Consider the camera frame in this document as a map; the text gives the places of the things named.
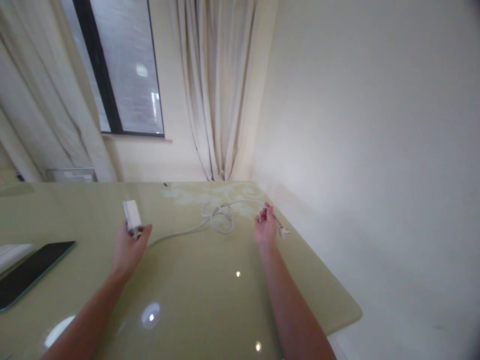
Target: window frame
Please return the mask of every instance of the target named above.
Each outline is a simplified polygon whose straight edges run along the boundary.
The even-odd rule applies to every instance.
[[[102,131],[103,134],[113,135],[130,135],[142,137],[165,138],[164,115],[162,111],[162,96],[160,95],[159,74],[157,69],[157,56],[155,54],[154,32],[152,29],[152,17],[150,14],[150,1],[144,0],[147,3],[148,19],[150,22],[150,36],[153,50],[153,61],[155,63],[156,84],[158,86],[158,96],[160,97],[160,116],[163,128],[163,133],[153,132],[139,132],[126,131],[123,129],[122,121],[120,120],[117,102],[115,100],[114,90],[110,81],[109,69],[104,56],[100,34],[97,29],[94,11],[90,0],[72,0],[75,8],[76,16],[80,24],[81,33],[88,51],[91,67],[95,75],[95,80],[100,92],[101,101],[105,109],[106,118],[110,125],[110,131]]]

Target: person's right hand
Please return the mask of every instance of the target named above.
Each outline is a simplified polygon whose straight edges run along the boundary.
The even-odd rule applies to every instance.
[[[275,248],[277,246],[277,220],[274,217],[274,207],[268,202],[266,208],[255,218],[255,240],[260,248]]]
[[[150,234],[152,233],[152,225],[140,227],[141,235],[135,240],[127,229],[127,222],[124,221],[118,229],[115,252],[111,264],[111,273],[121,278],[130,278],[135,268],[142,259]]]

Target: beige curtain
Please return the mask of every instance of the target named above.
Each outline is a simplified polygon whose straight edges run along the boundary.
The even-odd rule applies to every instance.
[[[193,139],[209,180],[229,180],[245,121],[255,0],[171,0]]]
[[[47,169],[117,176],[60,0],[0,2],[0,142],[30,182]]]

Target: light green table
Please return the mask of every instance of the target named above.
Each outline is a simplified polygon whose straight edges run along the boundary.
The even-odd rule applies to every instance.
[[[0,312],[0,360],[12,354],[38,359],[50,331],[74,316],[103,282],[123,201],[136,200],[142,221],[153,224],[150,241],[199,224],[207,201],[269,201],[252,182],[166,184],[36,183],[0,192],[0,245],[77,242],[22,299]],[[147,249],[113,312],[99,359],[281,358],[253,237],[260,206],[242,202],[232,208],[235,228],[229,235],[206,225]],[[275,214],[291,231],[286,240],[278,237],[278,247],[323,330],[331,334],[358,320],[357,303],[278,209]],[[142,314],[155,303],[160,312],[154,326],[145,326]]]

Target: window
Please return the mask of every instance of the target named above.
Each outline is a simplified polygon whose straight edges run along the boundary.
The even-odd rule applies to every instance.
[[[103,133],[164,137],[148,0],[62,0]]]

